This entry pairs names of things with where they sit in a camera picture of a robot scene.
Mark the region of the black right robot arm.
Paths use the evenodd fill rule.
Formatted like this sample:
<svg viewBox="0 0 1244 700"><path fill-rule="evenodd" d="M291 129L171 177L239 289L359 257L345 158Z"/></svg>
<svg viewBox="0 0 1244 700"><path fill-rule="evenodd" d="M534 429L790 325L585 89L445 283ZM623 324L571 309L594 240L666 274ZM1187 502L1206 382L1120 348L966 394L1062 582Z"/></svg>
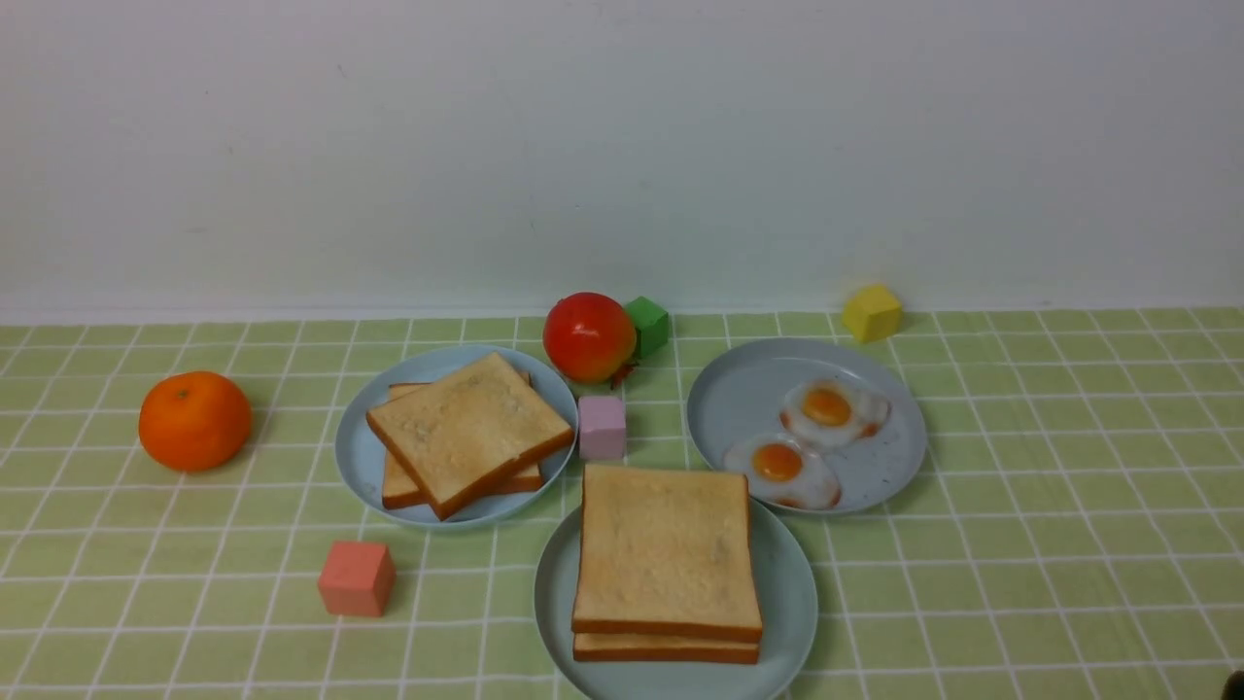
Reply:
<svg viewBox="0 0 1244 700"><path fill-rule="evenodd" d="M1232 671L1222 688L1222 700L1244 700L1244 670Z"/></svg>

